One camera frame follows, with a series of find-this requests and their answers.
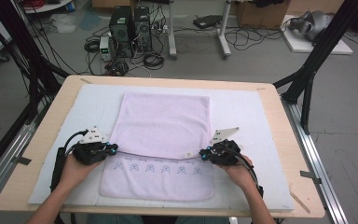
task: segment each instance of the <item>hand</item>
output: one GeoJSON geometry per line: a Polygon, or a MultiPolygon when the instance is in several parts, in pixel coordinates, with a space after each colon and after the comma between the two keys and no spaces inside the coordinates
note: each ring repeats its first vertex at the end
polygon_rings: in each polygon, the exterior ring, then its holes
{"type": "MultiPolygon", "coordinates": [[[[249,164],[253,165],[252,161],[247,157],[242,155],[249,164]]],[[[251,173],[249,170],[242,164],[242,162],[238,161],[236,165],[231,166],[222,166],[218,165],[220,168],[225,170],[229,176],[229,178],[239,186],[241,189],[247,189],[250,187],[255,187],[255,182],[252,179],[251,173]]]]}
{"type": "Polygon", "coordinates": [[[95,162],[91,165],[84,165],[77,161],[73,154],[69,154],[63,166],[59,185],[73,189],[83,182],[89,173],[101,163],[102,161],[95,162]]]}

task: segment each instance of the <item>gray floor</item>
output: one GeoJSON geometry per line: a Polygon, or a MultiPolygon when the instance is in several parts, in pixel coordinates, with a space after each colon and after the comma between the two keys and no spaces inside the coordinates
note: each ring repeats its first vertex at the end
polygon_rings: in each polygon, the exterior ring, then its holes
{"type": "MultiPolygon", "coordinates": [[[[49,15],[43,13],[40,16],[48,18],[49,15]]],[[[74,70],[83,72],[87,70],[86,51],[83,50],[85,39],[105,27],[108,20],[96,18],[87,7],[78,9],[73,15],[76,15],[76,24],[83,24],[82,28],[77,27],[76,32],[69,35],[51,33],[48,38],[52,47],[74,70]]],[[[175,22],[191,27],[194,18],[182,18],[175,22]]],[[[234,18],[230,18],[229,23],[235,25],[234,18]]],[[[312,95],[310,132],[347,220],[358,223],[358,45],[348,39],[343,40],[352,48],[353,54],[330,55],[319,70],[312,95]]],[[[163,68],[151,71],[151,75],[143,69],[134,69],[128,76],[273,83],[295,72],[308,57],[307,53],[291,52],[282,38],[265,39],[246,51],[230,46],[232,56],[227,60],[222,58],[215,34],[178,33],[176,41],[177,61],[170,60],[168,49],[164,48],[162,55],[166,61],[163,68]]],[[[103,63],[98,56],[92,70],[95,73],[103,71],[103,63]]],[[[12,61],[0,63],[0,139],[27,101],[17,66],[12,61]]],[[[22,223],[28,216],[28,213],[0,212],[0,223],[22,223]]],[[[240,223],[250,221],[241,218],[240,223]]],[[[325,217],[291,218],[284,223],[330,222],[325,217]]]]}

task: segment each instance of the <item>pink towel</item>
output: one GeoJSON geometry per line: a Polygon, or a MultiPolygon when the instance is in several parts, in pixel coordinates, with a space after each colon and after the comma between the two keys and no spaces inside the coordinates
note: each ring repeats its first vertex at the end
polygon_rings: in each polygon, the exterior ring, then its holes
{"type": "Polygon", "coordinates": [[[211,139],[209,97],[126,92],[110,139],[104,196],[167,201],[213,197],[213,167],[199,158],[211,139]]]}

